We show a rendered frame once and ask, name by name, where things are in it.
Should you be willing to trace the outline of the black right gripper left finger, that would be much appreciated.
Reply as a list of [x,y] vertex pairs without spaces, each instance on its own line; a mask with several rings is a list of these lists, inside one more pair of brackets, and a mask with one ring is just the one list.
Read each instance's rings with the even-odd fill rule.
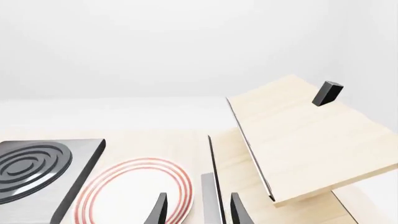
[[165,192],[161,192],[144,224],[165,224],[167,218],[167,209],[167,194]]

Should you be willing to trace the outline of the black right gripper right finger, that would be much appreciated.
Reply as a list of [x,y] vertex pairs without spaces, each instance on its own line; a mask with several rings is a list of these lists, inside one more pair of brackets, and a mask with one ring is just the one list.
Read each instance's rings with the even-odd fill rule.
[[230,209],[233,224],[254,224],[237,192],[231,193]]

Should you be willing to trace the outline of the pale wooden cabinet drawer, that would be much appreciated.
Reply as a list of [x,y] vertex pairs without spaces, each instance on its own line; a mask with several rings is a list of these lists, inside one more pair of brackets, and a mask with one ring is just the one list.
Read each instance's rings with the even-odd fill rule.
[[276,224],[270,202],[238,130],[212,134],[211,146],[227,224],[233,224],[231,194],[237,193],[254,224]]

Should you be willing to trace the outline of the pale wooden cabinet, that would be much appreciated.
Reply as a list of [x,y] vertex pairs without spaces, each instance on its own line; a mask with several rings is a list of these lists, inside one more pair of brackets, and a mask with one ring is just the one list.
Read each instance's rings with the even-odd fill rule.
[[360,180],[398,169],[398,134],[286,76],[226,102],[271,200],[276,224],[394,224]]

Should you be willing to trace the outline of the white plate with red rings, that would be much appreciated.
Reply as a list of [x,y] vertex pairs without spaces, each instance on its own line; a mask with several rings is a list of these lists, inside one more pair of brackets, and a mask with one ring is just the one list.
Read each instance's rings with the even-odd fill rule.
[[182,224],[194,201],[187,171],[162,158],[121,162],[83,187],[71,224],[143,224],[161,193],[167,194],[165,224]]

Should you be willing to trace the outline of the flat black stove plate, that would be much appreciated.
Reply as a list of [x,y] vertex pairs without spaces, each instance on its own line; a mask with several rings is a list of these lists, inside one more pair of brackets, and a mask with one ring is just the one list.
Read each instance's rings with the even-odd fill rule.
[[0,224],[61,224],[105,139],[0,143]]

